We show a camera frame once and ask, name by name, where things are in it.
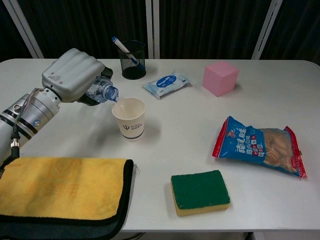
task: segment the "dark background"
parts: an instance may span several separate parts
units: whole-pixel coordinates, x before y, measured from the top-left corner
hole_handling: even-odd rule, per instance
[[[271,0],[160,0],[160,58],[251,59]],[[119,58],[111,41],[146,44],[145,0],[18,0],[45,58],[70,48]],[[0,1],[0,62],[31,58]],[[320,65],[320,0],[283,0],[260,59]]]

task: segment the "cable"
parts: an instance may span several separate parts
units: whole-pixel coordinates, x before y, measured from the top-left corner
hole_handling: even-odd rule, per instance
[[[11,135],[11,156],[9,157],[9,161],[6,162],[6,164],[11,163],[13,160],[18,159],[20,157],[20,145],[19,145],[19,139],[20,139],[20,135],[19,135],[19,131],[18,131],[18,123],[20,121],[20,118],[22,116],[22,114],[26,111],[27,107],[29,106],[32,98],[34,97],[34,95],[41,91],[40,88],[35,88],[31,91],[31,93],[29,94],[29,96],[27,97],[27,99],[23,102],[21,110],[18,114],[18,116],[15,118],[15,123],[13,125],[13,131],[12,131],[12,135]]]
[[[246,236],[246,238],[244,240],[252,239],[252,234],[254,234],[252,231],[248,232],[248,235]]]
[[[143,235],[145,235],[146,233],[145,232],[139,232],[139,233],[137,233],[136,235],[134,235],[134,236],[131,236],[131,237],[128,237],[128,238],[123,238],[123,239],[121,239],[121,240],[131,240],[131,239],[135,239],[135,238],[137,238],[137,240],[138,239],[140,239]]]

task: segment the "pink cube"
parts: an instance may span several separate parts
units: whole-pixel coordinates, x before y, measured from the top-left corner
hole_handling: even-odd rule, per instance
[[[205,67],[202,86],[217,97],[234,89],[239,70],[225,61]]]

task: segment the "microfiber cloth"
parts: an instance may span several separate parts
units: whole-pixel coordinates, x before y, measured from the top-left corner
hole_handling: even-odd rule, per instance
[[[129,204],[133,161],[21,157],[0,179],[0,236],[110,239]]]

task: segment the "blue and white package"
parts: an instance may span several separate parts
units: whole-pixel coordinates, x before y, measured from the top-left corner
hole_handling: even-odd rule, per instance
[[[178,90],[188,83],[190,83],[189,79],[181,73],[173,71],[171,75],[146,83],[143,87],[157,99],[160,99],[162,95]]]
[[[288,126],[284,130],[256,129],[229,116],[216,140],[212,156],[238,159],[307,177],[296,135]]]

